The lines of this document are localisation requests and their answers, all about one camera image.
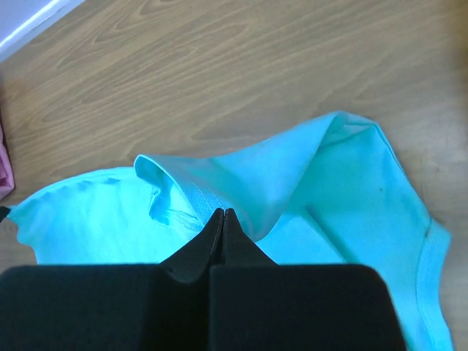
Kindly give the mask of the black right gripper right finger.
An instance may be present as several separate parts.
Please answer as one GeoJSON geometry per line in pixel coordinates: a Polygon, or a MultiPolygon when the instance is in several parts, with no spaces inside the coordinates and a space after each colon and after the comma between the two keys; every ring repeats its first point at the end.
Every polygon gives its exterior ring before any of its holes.
{"type": "Polygon", "coordinates": [[[210,269],[212,350],[404,350],[386,284],[364,265],[278,265],[227,210],[210,269]]]}

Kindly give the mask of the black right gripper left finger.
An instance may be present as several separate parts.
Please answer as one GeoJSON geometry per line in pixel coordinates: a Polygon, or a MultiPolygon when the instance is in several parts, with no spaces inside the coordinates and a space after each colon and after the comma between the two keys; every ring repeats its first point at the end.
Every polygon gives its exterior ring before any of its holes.
{"type": "Polygon", "coordinates": [[[206,350],[224,212],[158,265],[35,265],[1,275],[3,350],[206,350]]]}

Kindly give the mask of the teal t shirt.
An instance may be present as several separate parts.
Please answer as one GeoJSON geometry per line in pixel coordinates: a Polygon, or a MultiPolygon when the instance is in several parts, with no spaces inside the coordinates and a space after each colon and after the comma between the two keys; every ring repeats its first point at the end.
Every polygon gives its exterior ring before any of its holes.
{"type": "Polygon", "coordinates": [[[450,234],[408,181],[380,127],[335,112],[230,154],[141,154],[14,205],[39,264],[160,263],[218,208],[276,263],[361,263],[390,290],[408,350],[451,350],[439,304],[450,234]]]}

